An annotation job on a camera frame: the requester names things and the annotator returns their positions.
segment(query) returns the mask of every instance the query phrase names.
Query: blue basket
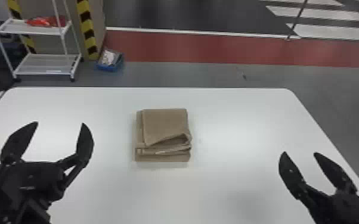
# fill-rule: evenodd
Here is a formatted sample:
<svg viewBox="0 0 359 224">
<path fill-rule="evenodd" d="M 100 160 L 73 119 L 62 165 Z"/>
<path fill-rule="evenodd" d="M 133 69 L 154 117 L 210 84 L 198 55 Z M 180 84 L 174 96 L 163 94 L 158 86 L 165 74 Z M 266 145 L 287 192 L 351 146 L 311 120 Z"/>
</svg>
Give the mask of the blue basket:
<svg viewBox="0 0 359 224">
<path fill-rule="evenodd" d="M 117 71 L 120 69 L 121 65 L 124 63 L 124 54 L 118 59 L 117 64 L 115 66 L 107 66 L 104 64 L 96 64 L 96 68 L 102 71 Z"/>
</svg>

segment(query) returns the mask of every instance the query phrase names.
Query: gray floor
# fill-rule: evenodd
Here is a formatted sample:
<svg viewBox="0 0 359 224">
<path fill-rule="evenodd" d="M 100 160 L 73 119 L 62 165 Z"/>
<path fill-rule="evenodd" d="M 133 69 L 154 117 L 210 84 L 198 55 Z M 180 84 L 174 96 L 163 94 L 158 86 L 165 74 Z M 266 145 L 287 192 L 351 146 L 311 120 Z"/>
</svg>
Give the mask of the gray floor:
<svg viewBox="0 0 359 224">
<path fill-rule="evenodd" d="M 359 175 L 359 69 L 208 63 L 126 63 L 118 73 L 82 63 L 77 82 L 23 77 L 17 86 L 288 88 Z"/>
</svg>

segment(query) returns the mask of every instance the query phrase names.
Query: white wire shelf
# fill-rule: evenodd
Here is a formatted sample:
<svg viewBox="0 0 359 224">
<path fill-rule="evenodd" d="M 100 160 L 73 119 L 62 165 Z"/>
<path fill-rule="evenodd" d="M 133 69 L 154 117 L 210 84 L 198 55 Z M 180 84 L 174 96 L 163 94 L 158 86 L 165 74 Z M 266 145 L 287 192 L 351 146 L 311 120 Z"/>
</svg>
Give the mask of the white wire shelf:
<svg viewBox="0 0 359 224">
<path fill-rule="evenodd" d="M 71 24 L 71 21 L 67 21 L 66 26 L 61 28 L 62 35 L 67 33 Z M 0 33 L 60 36 L 60 28 L 31 26 L 26 24 L 24 20 L 9 18 L 0 26 Z"/>
<path fill-rule="evenodd" d="M 14 74 L 23 75 L 73 75 L 81 60 L 81 54 L 27 54 Z"/>
</svg>

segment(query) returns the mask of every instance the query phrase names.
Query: pole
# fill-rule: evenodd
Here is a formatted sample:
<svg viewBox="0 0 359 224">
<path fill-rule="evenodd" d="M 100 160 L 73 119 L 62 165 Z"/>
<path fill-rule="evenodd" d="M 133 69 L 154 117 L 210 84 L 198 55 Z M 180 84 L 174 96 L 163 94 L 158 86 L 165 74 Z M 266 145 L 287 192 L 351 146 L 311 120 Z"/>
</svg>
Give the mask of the pole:
<svg viewBox="0 0 359 224">
<path fill-rule="evenodd" d="M 298 15 L 295 17 L 295 19 L 293 21 L 293 24 L 292 24 L 292 27 L 291 27 L 291 31 L 289 32 L 289 34 L 287 36 L 287 39 L 286 39 L 287 41 L 290 40 L 291 35 L 293 33 L 293 30 L 295 29 L 295 27 L 296 27 L 296 25 L 297 25 L 297 23 L 299 21 L 299 18 L 301 17 L 302 12 L 304 11 L 307 3 L 308 3 L 308 0 L 304 0 L 304 3 L 302 3 L 301 9 L 299 10 Z"/>
</svg>

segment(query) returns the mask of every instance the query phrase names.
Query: floor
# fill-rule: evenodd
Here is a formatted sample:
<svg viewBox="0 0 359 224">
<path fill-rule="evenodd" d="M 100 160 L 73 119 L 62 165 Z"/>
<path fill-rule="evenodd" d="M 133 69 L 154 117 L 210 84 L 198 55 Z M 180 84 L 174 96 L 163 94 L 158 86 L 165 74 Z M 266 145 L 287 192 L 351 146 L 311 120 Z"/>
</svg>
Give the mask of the floor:
<svg viewBox="0 0 359 224">
<path fill-rule="evenodd" d="M 359 0 L 112 0 L 105 1 L 109 27 L 297 34 L 304 38 L 359 40 Z"/>
<path fill-rule="evenodd" d="M 117 73 L 84 62 L 75 83 L 32 76 L 16 86 L 287 88 L 359 175 L 359 0 L 309 0 L 292 33 L 302 1 L 105 1 L 110 27 L 291 33 L 304 39 L 109 31 L 106 46 L 126 58 Z"/>
<path fill-rule="evenodd" d="M 66 77 L 24 77 L 16 86 L 133 86 L 288 88 L 301 100 L 359 175 L 359 69 L 213 63 L 125 63 L 95 71 L 82 63 L 77 82 Z"/>
</svg>

